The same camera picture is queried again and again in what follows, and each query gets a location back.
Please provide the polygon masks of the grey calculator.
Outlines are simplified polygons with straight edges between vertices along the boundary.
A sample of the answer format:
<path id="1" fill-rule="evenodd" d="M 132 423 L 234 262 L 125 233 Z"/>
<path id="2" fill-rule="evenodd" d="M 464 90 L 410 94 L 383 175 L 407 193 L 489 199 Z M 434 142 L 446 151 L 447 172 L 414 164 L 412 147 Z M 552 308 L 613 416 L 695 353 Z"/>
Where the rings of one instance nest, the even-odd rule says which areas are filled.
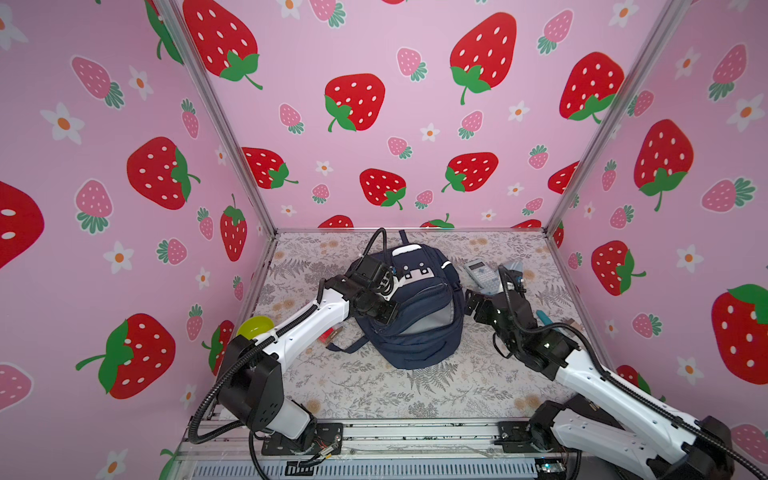
<path id="1" fill-rule="evenodd" d="M 483 260 L 470 260 L 464 265 L 464 269 L 482 294 L 493 296 L 503 290 L 498 272 Z"/>

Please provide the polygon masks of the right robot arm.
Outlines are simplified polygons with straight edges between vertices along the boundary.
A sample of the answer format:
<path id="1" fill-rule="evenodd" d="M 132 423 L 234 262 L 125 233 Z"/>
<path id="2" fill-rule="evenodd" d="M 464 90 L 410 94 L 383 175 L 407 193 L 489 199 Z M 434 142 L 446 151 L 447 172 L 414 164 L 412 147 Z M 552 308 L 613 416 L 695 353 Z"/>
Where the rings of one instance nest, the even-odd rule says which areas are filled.
<path id="1" fill-rule="evenodd" d="M 540 326 L 525 297 L 522 275 L 498 269 L 502 290 L 488 296 L 469 290 L 466 314 L 493 330 L 493 345 L 592 402 L 617 426 L 587 418 L 557 402 L 546 402 L 529 421 L 532 443 L 553 443 L 597 456 L 643 479 L 730 479 L 742 466 L 757 479 L 766 473 L 732 446 L 730 429 L 713 417 L 699 420 L 674 409 L 608 370 L 575 327 Z"/>

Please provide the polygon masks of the navy blue student backpack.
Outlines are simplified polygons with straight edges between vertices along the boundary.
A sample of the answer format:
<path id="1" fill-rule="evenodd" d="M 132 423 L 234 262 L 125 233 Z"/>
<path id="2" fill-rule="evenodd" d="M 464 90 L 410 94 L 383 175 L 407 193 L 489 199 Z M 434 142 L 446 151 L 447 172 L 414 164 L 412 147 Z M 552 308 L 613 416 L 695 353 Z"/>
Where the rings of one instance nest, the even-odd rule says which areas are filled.
<path id="1" fill-rule="evenodd" d="M 423 369 L 436 365 L 458 348 L 464 322 L 465 295 L 459 274 L 437 248 L 414 243 L 405 231 L 399 232 L 397 247 L 371 253 L 394 270 L 395 290 L 391 300 L 398 304 L 394 321 L 388 326 L 367 317 L 355 317 L 363 335 L 346 348 L 330 343 L 333 352 L 352 354 L 370 344 L 395 368 Z"/>

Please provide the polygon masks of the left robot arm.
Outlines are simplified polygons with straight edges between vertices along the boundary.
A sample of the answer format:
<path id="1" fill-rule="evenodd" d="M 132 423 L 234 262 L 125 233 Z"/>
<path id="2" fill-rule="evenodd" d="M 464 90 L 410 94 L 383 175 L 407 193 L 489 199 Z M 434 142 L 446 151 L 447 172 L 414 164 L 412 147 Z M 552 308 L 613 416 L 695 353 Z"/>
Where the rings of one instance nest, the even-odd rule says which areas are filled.
<path id="1" fill-rule="evenodd" d="M 374 242 L 387 244 L 387 233 L 378 228 L 362 257 L 347 272 L 318 285 L 316 298 L 279 327 L 253 338 L 237 335 L 228 344 L 222 370 L 189 422 L 188 441 L 200 445 L 239 427 L 248 429 L 249 454 L 257 474 L 265 479 L 255 451 L 256 433 L 279 435 L 299 454 L 312 457 L 296 463 L 299 469 L 315 467 L 330 458 L 338 444 L 327 445 L 316 433 L 317 419 L 294 401 L 287 401 L 283 374 L 311 343 L 328 329 L 350 317 L 369 317 L 389 325 L 396 316 L 395 269 L 391 255 L 370 254 Z"/>

